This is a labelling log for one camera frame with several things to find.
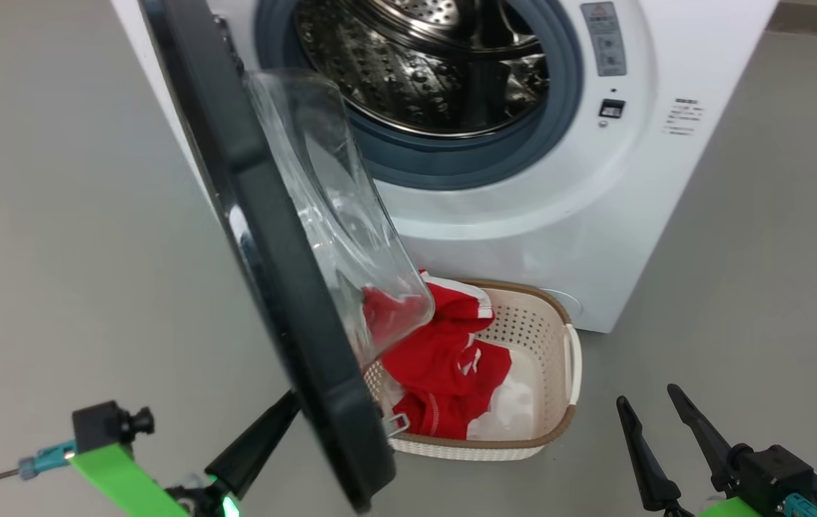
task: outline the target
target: green led light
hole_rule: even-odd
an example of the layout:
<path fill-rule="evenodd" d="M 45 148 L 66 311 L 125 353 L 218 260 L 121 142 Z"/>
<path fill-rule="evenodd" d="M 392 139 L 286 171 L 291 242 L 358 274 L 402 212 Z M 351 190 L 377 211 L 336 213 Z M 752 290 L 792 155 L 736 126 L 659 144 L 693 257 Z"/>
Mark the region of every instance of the green led light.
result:
<path fill-rule="evenodd" d="M 224 498 L 224 516 L 239 517 L 239 508 L 235 506 L 235 503 L 229 497 Z"/>

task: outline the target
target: teal connector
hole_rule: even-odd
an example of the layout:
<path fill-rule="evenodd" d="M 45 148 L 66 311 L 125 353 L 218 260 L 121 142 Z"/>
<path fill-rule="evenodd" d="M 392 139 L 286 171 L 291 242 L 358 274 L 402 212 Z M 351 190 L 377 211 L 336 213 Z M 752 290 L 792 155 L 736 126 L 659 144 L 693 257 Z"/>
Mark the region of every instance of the teal connector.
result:
<path fill-rule="evenodd" d="M 817 517 L 817 507 L 800 494 L 785 498 L 785 517 Z"/>
<path fill-rule="evenodd" d="M 45 447 L 41 451 L 35 452 L 35 456 L 29 456 L 19 460 L 19 478 L 23 481 L 35 478 L 37 475 L 59 467 L 67 467 L 71 457 L 77 454 L 77 442 L 73 439 L 63 444 Z"/>

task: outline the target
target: stainless steel drum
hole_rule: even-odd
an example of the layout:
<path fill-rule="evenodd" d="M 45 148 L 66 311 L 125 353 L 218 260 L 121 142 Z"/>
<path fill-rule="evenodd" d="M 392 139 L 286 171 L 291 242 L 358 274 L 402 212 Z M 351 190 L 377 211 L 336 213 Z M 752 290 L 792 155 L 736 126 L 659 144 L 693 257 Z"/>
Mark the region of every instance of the stainless steel drum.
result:
<path fill-rule="evenodd" d="M 503 0 L 302 0 L 295 20 L 312 65 L 395 130 L 491 134 L 548 93 L 539 42 Z"/>

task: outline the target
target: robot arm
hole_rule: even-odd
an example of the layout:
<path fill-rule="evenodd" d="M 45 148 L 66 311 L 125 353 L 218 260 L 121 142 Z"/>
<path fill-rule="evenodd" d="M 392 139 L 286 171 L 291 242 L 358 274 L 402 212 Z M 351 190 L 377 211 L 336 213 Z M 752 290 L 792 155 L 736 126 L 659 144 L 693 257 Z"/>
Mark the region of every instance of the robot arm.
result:
<path fill-rule="evenodd" d="M 221 452 L 205 473 L 208 487 L 160 488 L 134 461 L 132 442 L 153 432 L 153 415 L 135 416 L 106 402 L 73 413 L 76 455 L 70 464 L 127 515 L 136 517 L 237 517 L 245 496 L 300 410 L 293 393 L 277 403 Z"/>
<path fill-rule="evenodd" d="M 759 452 L 746 444 L 731 447 L 680 386 L 669 385 L 667 391 L 680 420 L 693 430 L 711 470 L 711 486 L 728 497 L 700 517 L 817 517 L 817 474 L 810 465 L 780 445 Z M 620 396 L 616 409 L 645 510 L 691 517 L 678 503 L 680 488 L 667 478 L 645 442 L 628 399 Z"/>

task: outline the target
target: green bracket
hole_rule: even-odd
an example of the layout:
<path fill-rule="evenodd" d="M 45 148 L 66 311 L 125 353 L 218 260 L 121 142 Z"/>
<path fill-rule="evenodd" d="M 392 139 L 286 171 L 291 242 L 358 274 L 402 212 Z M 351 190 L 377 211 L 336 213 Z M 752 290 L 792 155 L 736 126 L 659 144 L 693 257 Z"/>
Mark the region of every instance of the green bracket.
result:
<path fill-rule="evenodd" d="M 760 517 L 760 514 L 747 506 L 742 498 L 730 498 L 708 508 L 697 517 Z"/>
<path fill-rule="evenodd" d="M 137 467 L 123 445 L 75 455 L 70 464 L 130 517 L 188 517 L 185 508 Z"/>

